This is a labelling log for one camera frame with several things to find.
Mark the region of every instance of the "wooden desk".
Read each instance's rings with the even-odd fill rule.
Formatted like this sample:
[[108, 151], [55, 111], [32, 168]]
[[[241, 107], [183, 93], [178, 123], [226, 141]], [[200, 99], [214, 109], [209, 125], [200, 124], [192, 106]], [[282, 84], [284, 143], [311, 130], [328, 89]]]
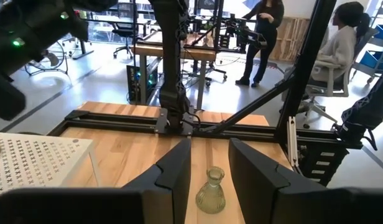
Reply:
[[[199, 35], [196, 34], [188, 34], [188, 37], [186, 39], [186, 42], [188, 44], [192, 43], [194, 40], [196, 40], [199, 37]], [[207, 35], [208, 37], [208, 46], [213, 46], [213, 40], [210, 35]], [[149, 42], [155, 42], [155, 43], [162, 43], [162, 33], [156, 32], [153, 35], [151, 35], [146, 41]], [[202, 46], [203, 41], [201, 40], [199, 43], [197, 43], [197, 46]], [[154, 45], [146, 45], [137, 43], [136, 47], [131, 47], [131, 50], [134, 54], [140, 55], [140, 66], [141, 66], [141, 103], [143, 105], [146, 105], [148, 100], [146, 97], [146, 85], [147, 81], [145, 80], [146, 75], [146, 68], [147, 68], [147, 59], [146, 56], [155, 56], [155, 57], [162, 57], [163, 56], [163, 50], [162, 46], [154, 46]], [[206, 62], [214, 61], [216, 59], [216, 53], [214, 50], [201, 50], [201, 49], [183, 49], [181, 48], [180, 52], [181, 58], [184, 59], [190, 59], [190, 60], [196, 60], [201, 61], [201, 69], [200, 69], [200, 81], [198, 83], [198, 96], [197, 96], [197, 109], [200, 110], [203, 104], [203, 92], [204, 92], [204, 85], [205, 85], [205, 70], [206, 70]]]
[[[81, 110], [95, 113], [126, 114], [146, 117], [159, 115], [158, 107], [117, 105], [109, 103], [87, 102]], [[199, 114], [202, 121], [219, 122], [231, 114], [204, 111]], [[268, 125], [266, 119], [259, 115], [249, 115], [240, 124]], [[101, 184], [110, 187], [122, 187], [137, 177], [174, 147], [180, 140], [178, 137], [162, 138], [154, 134], [125, 133], [96, 129], [69, 128], [63, 134], [68, 138], [93, 139], [96, 146], [96, 157], [99, 163]], [[187, 224], [244, 223], [236, 191], [231, 179], [228, 140], [191, 139], [191, 181], [186, 214]], [[277, 144], [263, 142], [247, 142], [248, 145], [291, 169], [284, 153]], [[208, 215], [199, 210], [195, 197], [199, 189], [207, 181], [206, 170], [211, 166], [219, 166], [225, 172], [221, 183], [226, 198], [225, 209], [216, 215]], [[72, 186], [95, 187], [92, 166], [86, 160], [79, 173], [71, 182]]]

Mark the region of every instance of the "rolling chair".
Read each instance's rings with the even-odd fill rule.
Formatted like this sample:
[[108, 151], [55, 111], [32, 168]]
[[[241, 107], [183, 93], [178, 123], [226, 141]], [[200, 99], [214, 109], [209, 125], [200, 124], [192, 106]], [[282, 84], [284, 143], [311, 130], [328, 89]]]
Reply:
[[[126, 17], [131, 19], [134, 18], [134, 5], [132, 1], [118, 3], [117, 7], [118, 7], [117, 10], [118, 10], [119, 17]], [[133, 40], [133, 37], [134, 37], [133, 26], [134, 26], [133, 24], [118, 24], [118, 23], [113, 24], [114, 29], [112, 33], [125, 38], [125, 46], [116, 48], [116, 50], [113, 52], [114, 58], [117, 58], [117, 53], [122, 50], [126, 50], [127, 54], [130, 55], [131, 59], [134, 58], [131, 48], [128, 44], [128, 38], [132, 38], [132, 41], [135, 42], [135, 40]], [[136, 32], [135, 35], [138, 35], [139, 26], [136, 26], [135, 32]]]
[[307, 103], [307, 112], [305, 117], [305, 122], [303, 127], [304, 128], [310, 128], [309, 124], [307, 123], [307, 119], [309, 118], [309, 115], [312, 111], [318, 113], [321, 116], [324, 116], [335, 123], [337, 123], [337, 120], [330, 116], [328, 113], [325, 112], [326, 108], [325, 106], [319, 105], [315, 98], [317, 96], [324, 96], [324, 97], [348, 97], [349, 96], [349, 79], [350, 79], [350, 73], [351, 73], [351, 67], [360, 54], [360, 52], [363, 50], [364, 46], [369, 42], [371, 37], [375, 35], [377, 31], [373, 28], [370, 28], [367, 33], [361, 37], [358, 40], [358, 43], [356, 44], [354, 48], [354, 60], [349, 65], [349, 68], [347, 69], [347, 72], [345, 72], [342, 76], [338, 77], [336, 80], [333, 78], [334, 69], [339, 68], [339, 65], [334, 65], [332, 63], [327, 62], [320, 62], [316, 61], [315, 66], [317, 67], [325, 67], [328, 68], [329, 71], [329, 77], [328, 82], [311, 82], [311, 84], [308, 84], [306, 87], [306, 92], [310, 98], [310, 101]]

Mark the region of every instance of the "floor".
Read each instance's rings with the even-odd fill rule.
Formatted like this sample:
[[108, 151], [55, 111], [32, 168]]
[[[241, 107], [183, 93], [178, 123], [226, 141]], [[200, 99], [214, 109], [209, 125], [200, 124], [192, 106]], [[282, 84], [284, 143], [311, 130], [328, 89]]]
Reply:
[[[66, 50], [74, 51], [73, 47], [67, 44]], [[127, 59], [124, 52], [121, 52], [117, 59], [113, 59], [112, 52], [118, 45], [94, 43], [86, 47], [95, 52], [79, 60], [69, 58], [68, 76], [60, 72], [45, 72], [29, 77], [23, 70], [13, 74], [14, 85], [27, 96], [27, 109], [11, 122], [0, 120], [0, 131], [10, 133], [30, 131], [45, 134], [85, 101], [129, 103], [125, 65], [133, 63], [132, 60]], [[282, 63], [271, 63], [259, 88], [236, 86], [234, 81], [241, 76], [244, 62], [244, 55], [219, 55], [219, 60], [216, 62], [217, 68], [227, 71], [228, 79], [224, 81], [220, 73], [209, 74], [213, 81], [211, 86], [204, 90], [204, 110], [237, 112], [270, 90], [282, 79], [283, 74], [280, 70], [285, 70], [288, 66]], [[191, 62], [186, 62], [183, 68], [189, 70], [191, 65]], [[373, 83], [366, 84], [367, 79], [367, 75], [358, 73], [349, 86], [351, 95], [348, 98], [322, 98], [319, 101], [327, 106], [329, 114], [341, 121], [342, 111], [365, 96], [373, 86]], [[188, 90], [188, 97], [195, 105], [197, 79], [185, 78], [184, 83]], [[157, 103], [157, 98], [154, 98], [152, 104]], [[253, 113], [264, 115], [269, 124], [275, 126], [281, 106], [282, 101], [278, 96]], [[297, 116], [299, 128], [302, 127], [303, 119], [302, 114]], [[311, 129], [329, 130], [333, 124], [315, 114], [309, 121]], [[364, 150], [350, 150], [350, 154], [340, 165], [329, 187], [383, 187], [383, 123], [374, 131], [374, 134], [379, 150], [374, 152], [366, 142], [367, 147]]]

